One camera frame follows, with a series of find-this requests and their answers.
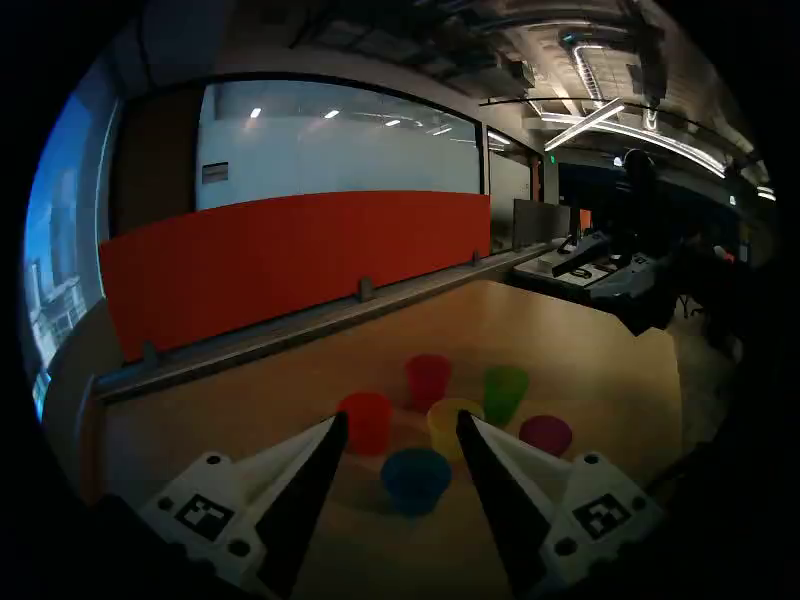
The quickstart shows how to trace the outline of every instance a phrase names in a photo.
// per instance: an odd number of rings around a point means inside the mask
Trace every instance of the green cup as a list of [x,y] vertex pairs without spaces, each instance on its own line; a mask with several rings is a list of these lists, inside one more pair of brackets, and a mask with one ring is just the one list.
[[528,389],[528,374],[516,367],[492,367],[484,379],[483,410],[486,421],[505,427]]

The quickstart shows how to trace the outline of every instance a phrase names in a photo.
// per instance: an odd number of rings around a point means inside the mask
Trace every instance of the blue cup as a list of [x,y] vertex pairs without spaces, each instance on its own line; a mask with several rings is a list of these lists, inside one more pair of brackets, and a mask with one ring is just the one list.
[[452,477],[447,459],[429,448],[396,452],[381,469],[381,481],[392,506],[409,517],[432,512]]

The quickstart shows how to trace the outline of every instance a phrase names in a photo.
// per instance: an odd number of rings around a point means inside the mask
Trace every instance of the yellow cup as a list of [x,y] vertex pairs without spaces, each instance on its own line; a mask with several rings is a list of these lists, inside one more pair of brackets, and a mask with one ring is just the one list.
[[461,398],[444,398],[428,410],[428,431],[431,434],[433,449],[450,462],[464,458],[461,444],[456,435],[458,412],[466,410],[483,419],[483,408],[480,404]]

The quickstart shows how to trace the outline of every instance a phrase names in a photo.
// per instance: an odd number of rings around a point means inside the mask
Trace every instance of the wooden table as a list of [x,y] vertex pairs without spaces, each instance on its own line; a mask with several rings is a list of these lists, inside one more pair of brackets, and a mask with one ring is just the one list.
[[[207,378],[108,407],[105,485],[140,506],[198,455],[244,458],[334,412],[351,392],[396,407],[391,450],[429,445],[407,412],[404,362],[440,353],[454,365],[450,396],[482,399],[490,365],[525,368],[530,387],[508,431],[551,414],[574,434],[566,458],[597,450],[639,482],[676,460],[681,396],[671,338],[634,338],[611,315],[476,281],[342,333]],[[491,531],[462,463],[436,511],[393,515],[383,457],[345,455],[293,598],[510,598]]]

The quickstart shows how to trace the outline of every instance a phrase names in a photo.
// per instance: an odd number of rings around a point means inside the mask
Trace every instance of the window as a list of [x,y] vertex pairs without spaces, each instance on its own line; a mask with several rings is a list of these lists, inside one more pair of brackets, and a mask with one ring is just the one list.
[[510,250],[513,245],[514,199],[534,199],[531,171],[534,154],[522,144],[491,129],[488,131],[487,142],[492,253],[497,253]]
[[37,354],[34,401],[41,417],[47,368],[102,296],[97,211],[116,96],[101,63],[67,99],[42,150],[25,221],[24,291]]
[[[476,130],[424,104],[342,85],[210,85],[200,115],[197,208],[351,190],[480,193]],[[209,177],[221,164],[225,172]]]

